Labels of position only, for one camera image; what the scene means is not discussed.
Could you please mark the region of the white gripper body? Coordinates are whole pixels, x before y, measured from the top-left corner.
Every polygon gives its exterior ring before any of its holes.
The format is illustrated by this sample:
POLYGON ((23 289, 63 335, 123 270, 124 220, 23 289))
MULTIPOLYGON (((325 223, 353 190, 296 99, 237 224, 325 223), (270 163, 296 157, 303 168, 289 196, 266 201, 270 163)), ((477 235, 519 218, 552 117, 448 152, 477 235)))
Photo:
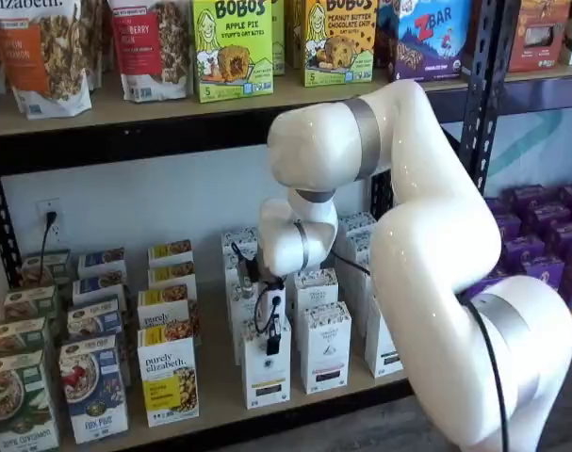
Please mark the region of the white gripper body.
POLYGON ((280 330, 286 318, 286 285, 283 278, 259 284, 256 300, 256 331, 268 332, 271 326, 280 330))

